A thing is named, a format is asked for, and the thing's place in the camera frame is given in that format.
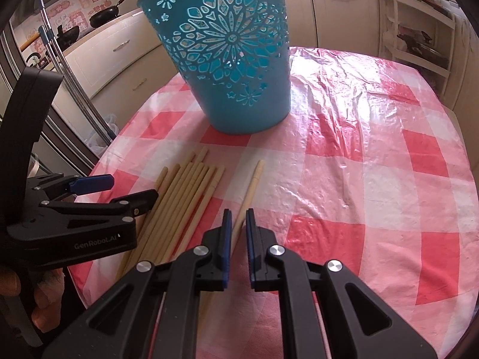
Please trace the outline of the left hand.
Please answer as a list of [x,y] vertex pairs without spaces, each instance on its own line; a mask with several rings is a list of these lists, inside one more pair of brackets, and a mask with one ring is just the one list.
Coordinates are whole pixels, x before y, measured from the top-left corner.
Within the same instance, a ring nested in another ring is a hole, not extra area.
[[[18,275],[4,267],[1,268],[1,295],[18,296],[21,282]],[[62,269],[47,271],[42,281],[33,290],[36,307],[32,311],[32,322],[41,332],[49,332],[60,324],[60,311],[64,293],[64,274]]]

